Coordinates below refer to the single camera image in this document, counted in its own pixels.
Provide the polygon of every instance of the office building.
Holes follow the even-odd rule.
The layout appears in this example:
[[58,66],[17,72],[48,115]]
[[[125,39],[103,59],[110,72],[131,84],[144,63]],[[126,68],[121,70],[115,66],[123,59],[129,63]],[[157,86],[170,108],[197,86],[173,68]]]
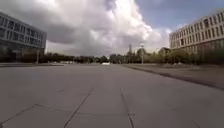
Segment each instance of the office building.
[[224,9],[186,25],[170,34],[170,48],[204,53],[224,47]]
[[47,34],[0,12],[0,54],[44,54]]

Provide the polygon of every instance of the gray cloud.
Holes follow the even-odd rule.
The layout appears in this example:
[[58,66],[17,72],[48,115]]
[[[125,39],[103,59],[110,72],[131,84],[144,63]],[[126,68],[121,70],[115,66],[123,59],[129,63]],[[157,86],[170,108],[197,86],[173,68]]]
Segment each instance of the gray cloud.
[[[141,19],[134,0],[7,0],[0,1],[0,8],[46,31],[48,49],[65,54],[124,53],[129,44],[138,47],[164,41]],[[55,43],[64,46],[54,47]]]

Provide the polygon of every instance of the building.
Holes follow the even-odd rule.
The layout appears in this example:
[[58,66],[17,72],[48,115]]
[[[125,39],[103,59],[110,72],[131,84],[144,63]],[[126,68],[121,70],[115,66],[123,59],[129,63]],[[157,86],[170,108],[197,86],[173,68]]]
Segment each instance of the building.
[[166,48],[166,47],[162,47],[158,53],[162,54],[162,55],[166,55],[166,54],[170,53],[170,49]]
[[0,12],[0,54],[16,58],[25,54],[44,54],[47,34]]
[[224,47],[224,9],[186,25],[170,34],[171,50],[203,53]]

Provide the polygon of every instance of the concrete ground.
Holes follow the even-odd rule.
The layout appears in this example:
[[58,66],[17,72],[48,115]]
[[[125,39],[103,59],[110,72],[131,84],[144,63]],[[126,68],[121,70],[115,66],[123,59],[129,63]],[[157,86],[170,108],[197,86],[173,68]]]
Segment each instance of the concrete ground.
[[152,64],[126,64],[129,68],[142,70],[162,76],[172,77],[199,83],[202,85],[224,90],[224,68],[223,66],[203,65],[203,66],[177,66],[166,67]]
[[223,128],[223,99],[119,65],[0,68],[3,128]]

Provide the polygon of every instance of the pavement joint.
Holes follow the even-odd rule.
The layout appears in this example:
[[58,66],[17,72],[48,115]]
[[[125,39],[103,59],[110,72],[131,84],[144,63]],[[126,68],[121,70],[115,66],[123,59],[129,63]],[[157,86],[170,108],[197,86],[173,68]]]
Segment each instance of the pavement joint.
[[47,107],[47,106],[40,105],[40,104],[36,104],[35,106],[37,106],[37,107],[42,107],[42,108],[46,108],[46,109],[50,109],[50,110],[53,110],[53,111],[58,111],[58,112],[72,112],[72,111],[66,111],[66,110],[55,109],[55,108]]
[[198,123],[196,123],[195,121],[193,121],[193,123],[194,123],[198,128],[201,128],[200,125],[198,125]]
[[10,121],[11,119],[13,119],[13,118],[15,118],[15,117],[17,117],[17,116],[21,115],[22,113],[24,113],[24,112],[26,112],[26,111],[28,111],[28,110],[32,109],[33,107],[35,107],[35,105],[32,105],[31,107],[28,107],[28,108],[26,108],[26,109],[24,109],[24,110],[20,111],[20,112],[19,112],[19,113],[17,113],[16,115],[14,115],[14,116],[12,116],[12,117],[10,117],[10,118],[6,119],[5,121],[3,121],[3,122],[2,122],[2,124],[4,124],[4,123],[6,123],[6,122]]
[[126,111],[127,111],[128,118],[129,118],[129,121],[130,121],[130,123],[131,123],[131,128],[134,128],[134,127],[135,127],[135,126],[134,126],[134,122],[133,122],[133,120],[132,120],[132,118],[131,118],[130,110],[128,109],[128,105],[127,105],[127,102],[125,101],[124,94],[123,94],[123,91],[122,91],[121,88],[120,88],[120,92],[121,92],[121,98],[122,98],[122,100],[123,100],[123,102],[124,102],[124,107],[125,107],[125,109],[126,109]]
[[76,113],[77,115],[83,115],[83,116],[127,116],[126,114],[89,114],[89,113]]
[[86,99],[90,96],[90,94],[93,91],[93,89],[94,89],[94,87],[92,87],[92,89],[89,91],[89,93],[86,95],[86,97],[82,100],[82,102],[79,104],[79,106],[76,108],[76,110],[72,113],[72,115],[70,116],[70,118],[68,119],[68,121],[65,123],[64,128],[66,128],[68,126],[68,124],[70,123],[70,121],[72,120],[72,118],[75,116],[75,114],[77,113],[77,111],[79,110],[79,108],[86,101]]

